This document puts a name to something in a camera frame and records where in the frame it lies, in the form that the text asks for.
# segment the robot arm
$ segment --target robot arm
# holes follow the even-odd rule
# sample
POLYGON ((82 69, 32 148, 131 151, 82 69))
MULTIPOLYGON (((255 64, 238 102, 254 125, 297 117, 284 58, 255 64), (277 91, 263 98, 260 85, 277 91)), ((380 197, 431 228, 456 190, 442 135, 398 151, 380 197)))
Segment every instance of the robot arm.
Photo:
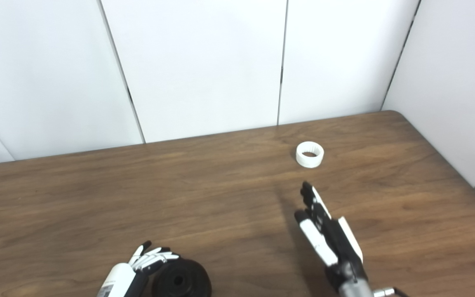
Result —
POLYGON ((362 265, 362 250, 346 219, 332 218, 308 182, 303 183, 300 193, 306 209, 296 211, 294 217, 326 265, 327 279, 341 297, 407 297, 396 288, 372 291, 362 265))
POLYGON ((158 247, 144 253, 151 241, 140 245, 127 263, 114 265, 96 297, 139 297, 148 282, 148 276, 164 263, 180 258, 167 247, 158 247))

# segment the black rubber wheel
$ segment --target black rubber wheel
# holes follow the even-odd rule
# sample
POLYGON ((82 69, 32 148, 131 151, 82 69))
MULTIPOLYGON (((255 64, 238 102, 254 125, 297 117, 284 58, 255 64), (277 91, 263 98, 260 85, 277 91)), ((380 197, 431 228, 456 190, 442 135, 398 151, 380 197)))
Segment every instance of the black rubber wheel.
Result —
POLYGON ((153 297, 210 297, 212 285, 199 263, 179 259, 155 276, 151 293, 153 297))

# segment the white plastic ring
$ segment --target white plastic ring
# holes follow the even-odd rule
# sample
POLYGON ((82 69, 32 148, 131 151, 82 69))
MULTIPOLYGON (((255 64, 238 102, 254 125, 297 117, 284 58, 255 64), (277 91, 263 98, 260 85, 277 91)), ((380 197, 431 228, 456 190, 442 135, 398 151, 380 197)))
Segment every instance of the white plastic ring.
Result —
POLYGON ((315 168, 322 163, 324 158, 324 149, 315 142, 306 141, 296 147, 296 161, 305 168, 315 168), (303 153, 312 153, 316 156, 309 157, 303 153))

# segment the brown wooden tabletop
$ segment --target brown wooden tabletop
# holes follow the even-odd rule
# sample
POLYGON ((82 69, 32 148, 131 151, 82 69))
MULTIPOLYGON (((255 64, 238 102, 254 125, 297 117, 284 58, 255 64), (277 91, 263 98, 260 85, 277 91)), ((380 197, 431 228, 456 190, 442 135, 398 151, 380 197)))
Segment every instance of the brown wooden tabletop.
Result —
POLYGON ((213 296, 335 296, 293 213, 308 180, 364 252, 372 288, 475 297, 475 192, 398 113, 0 164, 0 296, 96 296, 151 239, 213 296), (300 167, 302 141, 326 155, 300 167))

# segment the hole in wheel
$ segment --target hole in wheel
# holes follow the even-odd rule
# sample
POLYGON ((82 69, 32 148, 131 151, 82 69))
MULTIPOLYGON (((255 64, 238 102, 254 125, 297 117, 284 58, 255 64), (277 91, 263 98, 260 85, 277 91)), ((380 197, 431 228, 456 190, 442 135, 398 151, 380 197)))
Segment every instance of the hole in wheel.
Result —
POLYGON ((184 279, 182 276, 176 276, 174 279, 173 279, 173 283, 176 285, 176 286, 180 286, 182 285, 184 282, 184 279))

